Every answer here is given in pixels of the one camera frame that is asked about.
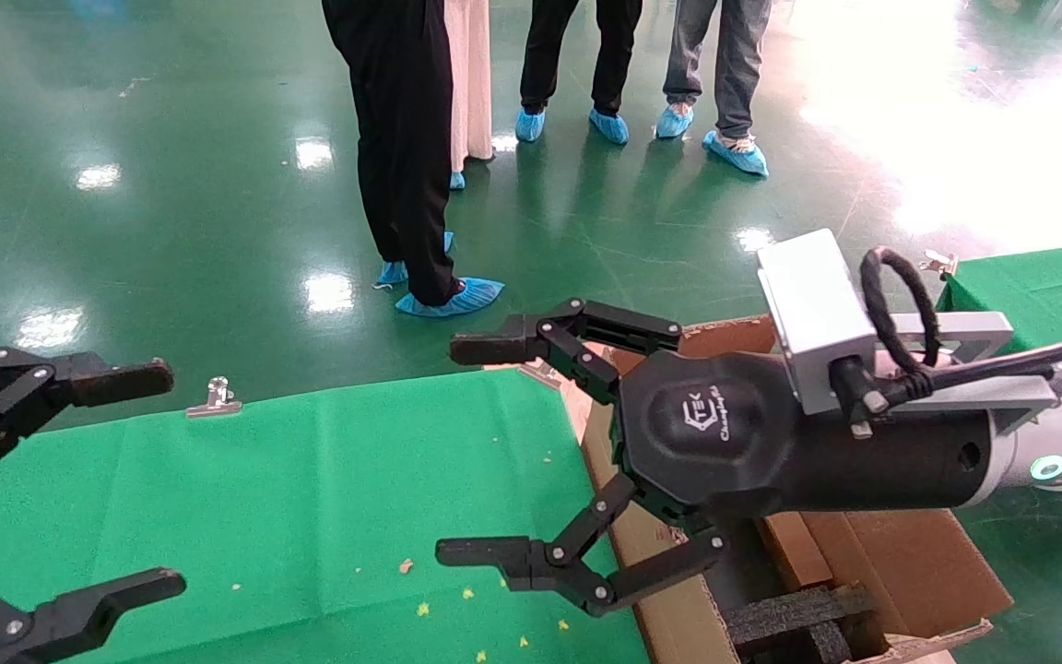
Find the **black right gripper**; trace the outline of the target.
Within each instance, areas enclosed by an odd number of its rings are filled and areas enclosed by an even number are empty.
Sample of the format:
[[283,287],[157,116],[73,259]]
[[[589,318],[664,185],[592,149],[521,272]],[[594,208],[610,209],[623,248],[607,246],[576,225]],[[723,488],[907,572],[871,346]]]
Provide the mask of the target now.
[[[695,359],[670,352],[680,340],[675,321],[579,297],[547,314],[507,316],[497,331],[453,335],[455,364],[543,359],[593,401],[616,402],[614,458],[622,474],[556,539],[438,539],[436,562],[493,567],[512,592],[556,593],[603,617],[702,575],[726,550],[726,538],[706,529],[600,575],[584,556],[633,500],[663,521],[692,522],[961,507],[984,482],[992,450],[984,411],[894,413],[856,440],[843,413],[802,411],[775,356]],[[586,341],[646,358],[620,379]]]

